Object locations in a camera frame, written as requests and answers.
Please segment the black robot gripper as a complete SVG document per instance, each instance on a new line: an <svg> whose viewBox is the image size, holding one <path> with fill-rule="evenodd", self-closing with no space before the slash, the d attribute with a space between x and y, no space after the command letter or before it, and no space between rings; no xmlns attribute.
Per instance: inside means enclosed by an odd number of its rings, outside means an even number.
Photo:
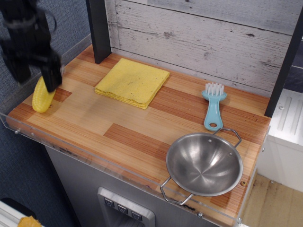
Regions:
<svg viewBox="0 0 303 227"><path fill-rule="evenodd" d="M31 26L8 28L10 38L1 39L2 57L18 83L27 81L30 65L39 67L48 92L62 84L62 64L59 54L50 45L51 33L46 22Z"/></svg>

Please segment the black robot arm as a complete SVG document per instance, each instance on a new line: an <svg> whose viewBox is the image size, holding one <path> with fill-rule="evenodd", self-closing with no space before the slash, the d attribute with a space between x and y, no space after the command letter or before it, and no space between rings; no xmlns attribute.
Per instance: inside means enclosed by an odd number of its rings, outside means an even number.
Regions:
<svg viewBox="0 0 303 227"><path fill-rule="evenodd" d="M13 78L24 83L31 76L29 67L38 67L48 92L62 83L62 64L59 54L51 47L45 11L35 0L2 0L0 11L9 39L2 39L3 60Z"/></svg>

